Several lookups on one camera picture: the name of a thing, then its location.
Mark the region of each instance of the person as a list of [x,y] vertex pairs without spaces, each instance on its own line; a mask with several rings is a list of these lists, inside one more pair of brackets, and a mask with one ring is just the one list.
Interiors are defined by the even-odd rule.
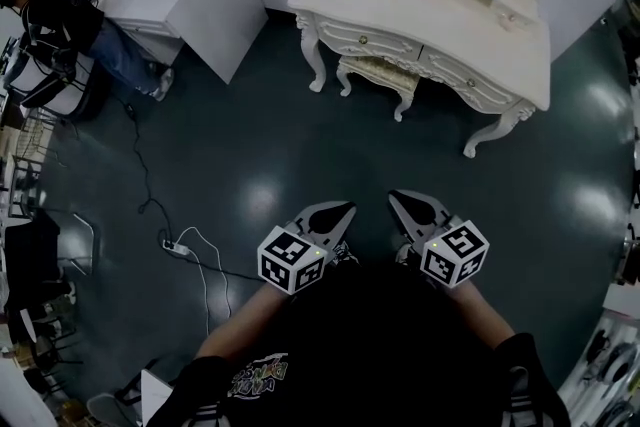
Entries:
[[29,24],[65,31],[72,48],[98,61],[116,80],[159,102],[173,84],[171,68],[156,77],[136,43],[88,0],[0,0],[0,7],[17,8],[21,16],[26,10]]
[[148,426],[570,425],[532,336],[470,281],[443,293],[408,247],[370,269],[335,252],[321,281],[265,284],[215,329]]

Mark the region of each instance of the dark green floor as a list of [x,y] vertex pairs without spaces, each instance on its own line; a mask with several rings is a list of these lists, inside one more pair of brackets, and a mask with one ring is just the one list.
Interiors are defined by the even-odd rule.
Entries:
[[[629,86],[610,29],[594,26],[554,63],[549,112],[481,145],[475,160],[462,149],[491,117],[423,83],[398,124],[391,91],[354,78],[352,95],[340,97],[337,58],[325,54],[330,77],[318,95],[307,89],[312,72],[295,25],[271,21],[230,86],[186,50],[164,103],[134,98],[151,184],[174,231],[198,226],[225,268],[255,275],[256,247],[274,225],[306,205],[348,199],[358,204],[348,241],[374,264],[400,242],[386,192],[434,195],[489,239],[476,282],[517,330],[535,335],[561,384],[600,316],[630,206]],[[156,245],[160,213],[137,213],[143,173],[122,107],[111,100],[78,129],[80,142],[56,133],[69,168],[49,162],[43,181],[48,205],[82,213],[100,232],[95,273],[78,279],[73,350],[85,365],[64,372],[68,392],[86,399],[123,386],[154,357],[168,356],[160,373],[175,377],[205,336],[205,311],[197,268]],[[186,241],[215,265],[197,237]],[[220,275],[206,277],[215,326],[226,314],[224,286]],[[234,309],[259,286],[230,284]]]

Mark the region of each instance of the power strip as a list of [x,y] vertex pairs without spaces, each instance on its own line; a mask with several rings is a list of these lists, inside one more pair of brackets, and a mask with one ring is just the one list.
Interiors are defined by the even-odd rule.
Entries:
[[167,251],[171,251],[172,253],[176,253],[178,255],[187,256],[190,252],[187,246],[183,246],[182,244],[176,244],[175,242],[171,242],[170,240],[164,240],[162,242],[162,247]]

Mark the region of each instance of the white marker cube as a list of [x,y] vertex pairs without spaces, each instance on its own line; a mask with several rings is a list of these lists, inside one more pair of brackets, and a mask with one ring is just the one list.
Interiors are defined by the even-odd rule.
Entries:
[[425,243],[420,269],[443,285],[455,288],[477,274],[489,242],[471,221]]
[[327,251],[276,226],[258,247],[258,274],[293,295],[324,274]]

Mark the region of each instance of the black t-shirt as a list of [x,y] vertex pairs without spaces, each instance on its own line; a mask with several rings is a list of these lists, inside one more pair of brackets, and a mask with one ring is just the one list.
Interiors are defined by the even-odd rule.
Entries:
[[[446,296],[394,272],[350,276],[344,287],[325,278],[275,322],[247,365],[188,365],[148,427],[498,427],[505,414],[541,411],[548,425],[569,425],[530,335],[491,351]],[[514,388],[514,368],[527,372],[527,389]]]
[[88,0],[29,0],[24,9],[30,24],[53,31],[64,25],[71,46],[82,53],[89,51],[104,20],[104,13]]

